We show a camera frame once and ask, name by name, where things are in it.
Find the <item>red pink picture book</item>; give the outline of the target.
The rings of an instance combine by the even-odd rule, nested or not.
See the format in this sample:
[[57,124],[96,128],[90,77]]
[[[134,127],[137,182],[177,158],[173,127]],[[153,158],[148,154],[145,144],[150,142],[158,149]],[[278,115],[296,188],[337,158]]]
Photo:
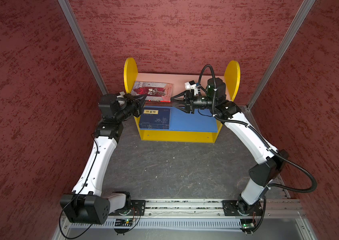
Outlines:
[[173,84],[155,82],[135,82],[130,92],[133,96],[146,95],[147,101],[166,102],[171,101]]

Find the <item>blue book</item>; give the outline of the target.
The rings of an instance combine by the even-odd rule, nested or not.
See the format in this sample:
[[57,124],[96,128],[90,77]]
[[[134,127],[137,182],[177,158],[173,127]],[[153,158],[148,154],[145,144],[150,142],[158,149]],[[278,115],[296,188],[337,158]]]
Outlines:
[[138,125],[140,129],[168,130],[170,118],[171,108],[144,108]]

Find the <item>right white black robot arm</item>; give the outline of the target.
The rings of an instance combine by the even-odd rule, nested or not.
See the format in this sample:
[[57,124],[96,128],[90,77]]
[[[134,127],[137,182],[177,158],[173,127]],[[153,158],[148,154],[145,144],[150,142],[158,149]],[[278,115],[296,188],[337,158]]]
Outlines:
[[250,180],[237,200],[238,212],[242,216],[248,216],[285,163],[277,157],[277,148],[262,138],[234,102],[227,100],[226,83],[222,79],[208,79],[205,88],[194,82],[189,82],[186,86],[185,91],[171,98],[174,107],[187,114],[208,109],[212,117],[239,138],[257,163],[249,170]]

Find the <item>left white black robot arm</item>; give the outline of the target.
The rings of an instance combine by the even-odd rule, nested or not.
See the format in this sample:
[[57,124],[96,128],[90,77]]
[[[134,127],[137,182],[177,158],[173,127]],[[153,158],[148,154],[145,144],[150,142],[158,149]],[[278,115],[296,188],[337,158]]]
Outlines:
[[112,153],[123,131],[123,122],[142,114],[146,95],[107,94],[98,107],[101,121],[93,134],[93,146],[80,179],[70,194],[60,199],[62,213],[70,223],[102,225],[110,213],[131,208],[128,192],[115,192],[103,198],[102,184]]

